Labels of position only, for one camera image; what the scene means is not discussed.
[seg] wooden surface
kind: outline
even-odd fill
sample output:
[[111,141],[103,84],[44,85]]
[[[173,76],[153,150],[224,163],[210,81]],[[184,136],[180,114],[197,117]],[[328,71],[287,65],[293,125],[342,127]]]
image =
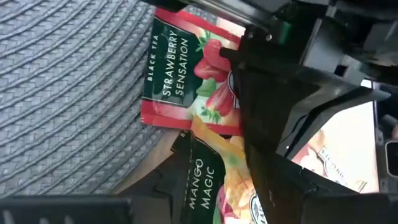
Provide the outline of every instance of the wooden surface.
[[156,144],[150,153],[140,162],[140,164],[112,191],[113,194],[118,194],[132,184],[136,183],[141,178],[145,177],[163,161],[165,161],[172,152],[170,148],[177,138],[180,130],[170,129],[163,138]]

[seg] strawberry sensation tea packet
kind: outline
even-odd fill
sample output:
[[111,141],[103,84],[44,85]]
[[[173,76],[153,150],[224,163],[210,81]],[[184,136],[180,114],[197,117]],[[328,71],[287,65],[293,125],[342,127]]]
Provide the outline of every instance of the strawberry sensation tea packet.
[[190,129],[199,116],[220,134],[240,135],[229,60],[239,37],[187,12],[156,10],[149,46],[142,122]]

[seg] woven texture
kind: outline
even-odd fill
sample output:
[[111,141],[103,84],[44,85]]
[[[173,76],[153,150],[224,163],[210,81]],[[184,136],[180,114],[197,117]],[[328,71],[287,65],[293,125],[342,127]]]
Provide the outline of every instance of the woven texture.
[[0,0],[0,197],[107,193],[163,129],[141,124],[154,7]]

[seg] red strawberry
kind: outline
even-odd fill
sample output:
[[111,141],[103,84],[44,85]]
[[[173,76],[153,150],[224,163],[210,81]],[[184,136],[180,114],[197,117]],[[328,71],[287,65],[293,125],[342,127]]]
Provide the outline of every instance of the red strawberry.
[[193,72],[199,78],[204,80],[214,78],[216,82],[223,82],[228,77],[228,72],[212,67],[205,58],[200,60]]
[[233,107],[233,94],[228,88],[227,82],[220,87],[207,99],[206,107],[209,110],[218,111],[221,116],[226,116],[231,112]]
[[210,39],[203,49],[204,58],[213,67],[223,71],[231,71],[231,64],[227,58],[220,56],[220,50],[223,47],[221,41],[217,39]]
[[218,191],[216,203],[219,206],[222,215],[234,213],[234,210],[229,205],[228,200],[226,198],[224,185]]

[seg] printed label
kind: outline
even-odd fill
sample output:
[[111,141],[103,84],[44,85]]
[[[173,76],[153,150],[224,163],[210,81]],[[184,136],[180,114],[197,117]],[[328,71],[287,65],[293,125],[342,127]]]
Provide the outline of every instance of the printed label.
[[343,186],[347,186],[348,183],[345,181],[344,174],[338,168],[336,163],[333,162],[333,159],[329,155],[328,149],[325,146],[322,147],[321,151],[318,153],[318,156],[323,161],[324,169],[328,178]]
[[238,97],[236,97],[236,94],[235,94],[234,76],[232,74],[232,71],[228,74],[228,88],[231,91],[231,93],[234,95],[233,107],[236,108],[236,109],[239,109],[239,100],[238,100]]
[[195,34],[155,18],[149,47],[144,98],[188,108],[202,79],[193,75],[203,58]]
[[262,210],[259,197],[256,192],[250,198],[251,218],[255,224],[267,224],[266,216]]
[[192,140],[191,169],[188,173],[184,223],[212,223],[218,190],[224,183],[225,168],[221,156],[200,139]]

